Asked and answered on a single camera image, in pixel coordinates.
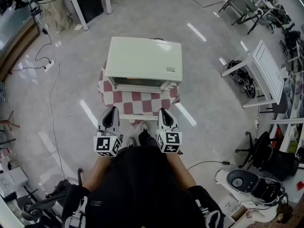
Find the wall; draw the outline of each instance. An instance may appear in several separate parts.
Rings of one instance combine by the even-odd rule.
[[[301,32],[301,37],[304,39],[304,31],[301,30],[301,25],[304,24],[304,7],[299,0],[279,0],[290,16],[292,22],[295,23],[294,30]]]

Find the label sticker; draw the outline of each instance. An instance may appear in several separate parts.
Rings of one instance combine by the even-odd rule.
[[[167,72],[170,72],[170,73],[175,73],[175,68],[174,67],[167,67]]]

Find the white toaster oven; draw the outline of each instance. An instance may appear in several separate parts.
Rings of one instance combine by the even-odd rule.
[[[181,44],[112,37],[105,69],[117,91],[160,93],[182,81]]]

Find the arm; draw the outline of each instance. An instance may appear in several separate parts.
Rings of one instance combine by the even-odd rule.
[[[109,164],[109,158],[98,157],[94,167],[90,172],[90,175],[85,180],[82,186],[88,189],[90,192],[95,190],[100,185]]]
[[[176,180],[181,188],[183,190],[187,190],[190,187],[196,186],[194,178],[191,176],[189,171],[187,171],[179,155],[175,153],[168,153],[166,155],[168,163],[171,166]]]

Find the white machine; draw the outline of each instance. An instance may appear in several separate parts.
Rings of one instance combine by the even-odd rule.
[[[105,76],[117,91],[160,93],[182,81],[181,44],[112,37]]]
[[[98,120],[97,134],[94,136],[94,151],[100,156],[113,158],[121,146],[123,135],[119,133],[119,111],[113,106]],[[177,118],[168,110],[159,110],[157,144],[162,153],[182,154],[180,149],[182,134]]]

